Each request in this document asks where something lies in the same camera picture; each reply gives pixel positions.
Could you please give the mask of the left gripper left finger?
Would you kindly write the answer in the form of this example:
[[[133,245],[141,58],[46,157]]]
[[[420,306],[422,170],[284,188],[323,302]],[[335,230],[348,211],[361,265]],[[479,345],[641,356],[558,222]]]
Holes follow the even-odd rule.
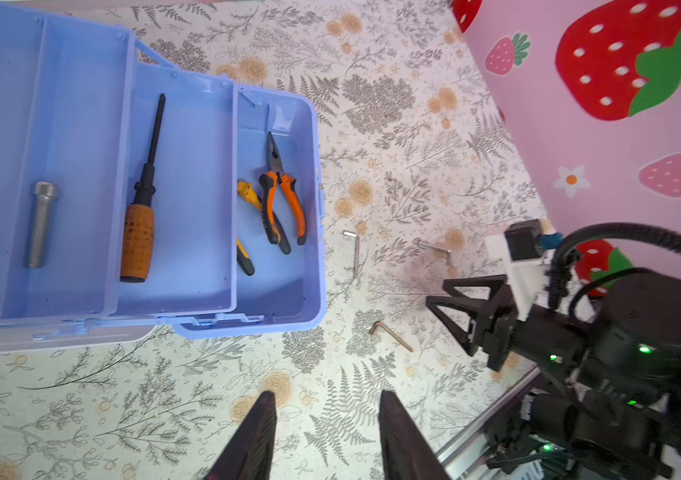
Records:
[[[204,480],[269,480],[276,420],[276,396],[262,392]]]

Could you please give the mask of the small silver metal bit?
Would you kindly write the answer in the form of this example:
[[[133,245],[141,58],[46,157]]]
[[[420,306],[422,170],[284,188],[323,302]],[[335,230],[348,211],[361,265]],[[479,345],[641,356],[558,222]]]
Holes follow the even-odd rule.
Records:
[[[440,254],[443,254],[445,256],[445,259],[446,259],[446,264],[449,267],[452,267],[454,265],[453,252],[449,248],[444,248],[444,247],[441,247],[441,246],[438,246],[438,245],[430,244],[430,243],[424,242],[422,239],[416,239],[414,241],[414,244],[416,244],[416,246],[419,246],[422,249],[428,249],[428,250],[432,250],[434,252],[439,252]]]

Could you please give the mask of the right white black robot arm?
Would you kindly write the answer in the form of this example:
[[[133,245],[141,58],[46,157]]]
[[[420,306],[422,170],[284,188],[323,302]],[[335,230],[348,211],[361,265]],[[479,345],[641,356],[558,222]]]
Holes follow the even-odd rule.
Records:
[[[607,479],[671,478],[681,456],[681,280],[634,268],[608,277],[590,321],[534,305],[522,312],[505,276],[448,280],[427,307],[492,370],[511,355],[540,374],[490,428],[488,466],[556,458]]]

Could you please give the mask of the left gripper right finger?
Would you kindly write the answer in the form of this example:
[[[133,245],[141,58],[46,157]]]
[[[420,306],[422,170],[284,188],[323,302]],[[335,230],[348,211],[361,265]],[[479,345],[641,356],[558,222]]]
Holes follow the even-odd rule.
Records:
[[[379,423],[386,479],[450,480],[394,391],[382,392]]]

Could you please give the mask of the yellow black combination pliers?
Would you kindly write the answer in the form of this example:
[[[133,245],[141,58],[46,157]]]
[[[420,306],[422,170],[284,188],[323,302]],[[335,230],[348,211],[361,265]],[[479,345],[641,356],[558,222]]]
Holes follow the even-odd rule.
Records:
[[[256,258],[260,259],[268,253],[276,252],[278,247],[282,254],[288,255],[292,253],[292,246],[290,246],[290,242],[286,239],[286,232],[284,232],[284,227],[282,227],[278,216],[274,216],[276,232],[278,232],[278,243],[276,245],[268,243],[268,237],[260,232],[256,222],[260,220],[260,214],[262,213],[262,200],[256,194],[252,183],[238,180],[236,192],[238,192],[240,200],[248,205],[248,212],[244,216],[244,227],[242,228],[244,230],[242,234],[244,240],[236,240],[236,247],[238,247],[236,260],[238,260],[238,265],[240,265],[244,274],[253,276],[256,273],[256,264],[252,260],[252,253],[256,255]]]

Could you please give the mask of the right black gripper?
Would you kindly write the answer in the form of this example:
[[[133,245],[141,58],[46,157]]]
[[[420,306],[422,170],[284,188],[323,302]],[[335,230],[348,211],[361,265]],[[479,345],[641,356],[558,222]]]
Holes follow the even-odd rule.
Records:
[[[481,346],[474,342],[477,321],[487,313],[488,306],[503,303],[512,295],[508,277],[501,274],[447,279],[443,290],[448,296],[428,296],[426,306],[464,352],[473,357]],[[462,328],[445,309],[467,314],[468,326]],[[503,306],[492,316],[492,325],[484,336],[488,368],[500,371],[510,354],[516,353],[543,371],[564,378],[582,363],[590,329],[586,322],[538,305],[533,306],[525,321],[518,320],[514,303]]]

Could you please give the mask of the blue white plastic toolbox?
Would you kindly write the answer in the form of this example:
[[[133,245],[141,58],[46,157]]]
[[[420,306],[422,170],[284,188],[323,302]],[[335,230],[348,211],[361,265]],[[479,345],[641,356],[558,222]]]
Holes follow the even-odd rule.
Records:
[[[126,208],[166,94],[148,279],[120,281]],[[238,180],[280,248],[253,276]],[[38,181],[58,186],[46,259],[26,268]],[[0,352],[316,327],[326,314],[318,116],[304,96],[186,71],[122,26],[0,3]]]

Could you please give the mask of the thin metal pin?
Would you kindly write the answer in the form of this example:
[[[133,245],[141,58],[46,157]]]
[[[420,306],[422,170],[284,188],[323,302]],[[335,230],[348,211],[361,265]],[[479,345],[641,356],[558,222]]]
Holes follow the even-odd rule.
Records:
[[[413,353],[415,350],[400,336],[398,333],[394,332],[385,322],[376,321],[369,330],[370,335],[375,335],[377,332],[382,331],[390,335],[398,344],[402,345],[408,352]]]

